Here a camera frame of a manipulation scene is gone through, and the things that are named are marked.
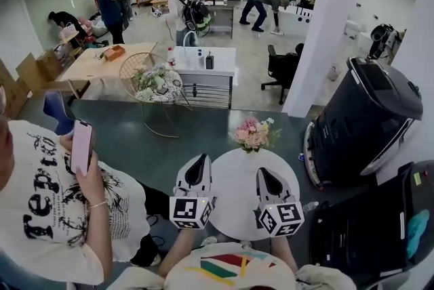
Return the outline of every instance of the sneaker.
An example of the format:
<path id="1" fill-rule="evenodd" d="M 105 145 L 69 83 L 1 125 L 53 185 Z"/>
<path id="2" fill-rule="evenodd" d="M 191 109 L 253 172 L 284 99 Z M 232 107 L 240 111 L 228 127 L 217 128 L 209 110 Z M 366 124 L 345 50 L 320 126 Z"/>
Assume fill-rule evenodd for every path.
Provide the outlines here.
<path id="1" fill-rule="evenodd" d="M 160 263 L 161 263 L 161 256 L 160 256 L 160 254 L 157 254 L 154 257 L 154 261 L 152 261 L 151 266 L 158 266 Z"/>
<path id="2" fill-rule="evenodd" d="M 202 243 L 201 243 L 201 247 L 205 247 L 206 245 L 209 245 L 209 244 L 216 244 L 218 241 L 217 241 L 217 237 L 215 237 L 215 236 L 210 236 L 210 237 L 207 237 L 206 239 L 204 239 L 203 241 L 202 241 Z"/>

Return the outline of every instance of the white t-shirt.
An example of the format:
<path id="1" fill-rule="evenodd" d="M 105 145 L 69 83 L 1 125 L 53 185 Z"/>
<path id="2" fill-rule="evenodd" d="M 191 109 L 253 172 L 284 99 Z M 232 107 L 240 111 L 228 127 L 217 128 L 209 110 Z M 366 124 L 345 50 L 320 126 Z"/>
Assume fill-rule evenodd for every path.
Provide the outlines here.
<path id="1" fill-rule="evenodd" d="M 85 244 L 90 208 L 59 136 L 10 121 L 14 171 L 0 191 L 0 248 L 25 270 L 53 281 L 96 285 L 100 260 Z M 143 187 L 99 162 L 110 211 L 113 259 L 129 261 L 149 233 Z"/>
<path id="2" fill-rule="evenodd" d="M 166 279 L 145 269 L 127 268 L 108 290 L 232 290 L 259 285 L 276 290 L 356 290 L 353 281 L 339 270 L 306 265 L 294 274 L 278 257 L 238 243 L 196 249 L 178 262 Z"/>
<path id="3" fill-rule="evenodd" d="M 169 7 L 169 13 L 164 14 L 161 19 L 175 22 L 177 31 L 184 30 L 186 28 L 184 18 L 184 4 L 179 0 L 168 0 L 167 5 Z"/>

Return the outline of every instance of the dark hair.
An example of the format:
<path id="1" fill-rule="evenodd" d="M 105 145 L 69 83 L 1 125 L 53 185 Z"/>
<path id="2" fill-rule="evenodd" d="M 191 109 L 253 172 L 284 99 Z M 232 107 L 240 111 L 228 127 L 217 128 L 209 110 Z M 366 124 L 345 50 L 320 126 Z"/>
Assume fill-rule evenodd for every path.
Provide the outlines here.
<path id="1" fill-rule="evenodd" d="M 301 53 L 303 52 L 303 48 L 304 48 L 304 43 L 299 43 L 296 46 L 296 53 L 301 56 Z"/>

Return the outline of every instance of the orange box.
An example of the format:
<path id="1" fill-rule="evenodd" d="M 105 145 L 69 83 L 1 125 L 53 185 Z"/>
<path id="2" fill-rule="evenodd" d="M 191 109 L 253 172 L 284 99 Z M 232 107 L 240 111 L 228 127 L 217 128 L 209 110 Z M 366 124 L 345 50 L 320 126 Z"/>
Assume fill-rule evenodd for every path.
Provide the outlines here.
<path id="1" fill-rule="evenodd" d="M 124 53 L 125 49 L 123 47 L 121 47 L 120 45 L 114 45 L 112 46 L 112 48 L 104 52 L 104 56 L 106 57 L 107 61 L 113 61 Z"/>

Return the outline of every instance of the wire chair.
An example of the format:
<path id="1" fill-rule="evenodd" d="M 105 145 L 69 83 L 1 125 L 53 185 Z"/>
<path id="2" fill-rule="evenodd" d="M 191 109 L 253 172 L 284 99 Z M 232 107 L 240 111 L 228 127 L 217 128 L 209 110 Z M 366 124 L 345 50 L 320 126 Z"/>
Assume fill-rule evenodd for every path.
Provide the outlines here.
<path id="1" fill-rule="evenodd" d="M 139 101 L 140 104 L 142 105 L 142 118 L 143 118 L 143 123 L 145 124 L 145 126 L 151 132 L 155 133 L 158 136 L 167 137 L 167 138 L 179 138 L 179 135 L 170 136 L 170 135 L 166 135 L 166 134 L 159 133 L 159 132 L 155 131 L 152 127 L 150 127 L 146 123 L 145 115 L 144 115 L 144 104 L 146 104 L 146 103 L 151 104 L 152 103 L 152 104 L 161 105 L 161 107 L 164 111 L 164 114 L 165 114 L 167 120 L 169 121 L 170 125 L 175 130 L 175 132 L 177 134 L 179 134 L 174 123 L 170 119 L 169 114 L 167 113 L 166 109 L 164 108 L 164 104 L 169 104 L 171 102 L 173 103 L 179 96 L 182 96 L 184 98 L 184 100 L 186 101 L 186 103 L 188 104 L 188 106 L 184 106 L 184 107 L 189 109 L 189 110 L 192 110 L 192 109 L 190 108 L 189 101 L 186 99 L 184 93 L 182 92 L 182 79 L 181 79 L 180 75 L 172 67 L 167 68 L 167 65 L 166 65 L 166 73 L 165 73 L 164 79 L 165 79 L 166 84 L 168 84 L 168 85 L 170 84 L 172 86 L 173 91 L 171 91 L 167 96 L 166 95 L 159 96 L 159 100 L 155 100 L 155 101 L 142 100 L 142 99 L 137 97 L 137 93 L 140 91 L 140 89 L 139 89 L 137 82 L 135 82 L 135 80 L 134 80 L 134 74 L 138 69 L 142 69 L 145 71 L 152 69 L 152 67 L 155 66 L 154 56 L 157 56 L 158 58 L 161 58 L 163 60 L 163 58 L 160 55 L 157 55 L 154 53 L 148 53 L 148 52 L 137 53 L 137 54 L 131 55 L 127 60 L 125 60 L 125 62 L 122 64 L 121 68 L 119 69 L 119 78 L 121 79 L 121 82 L 122 82 L 127 94 L 130 95 L 133 99 Z"/>

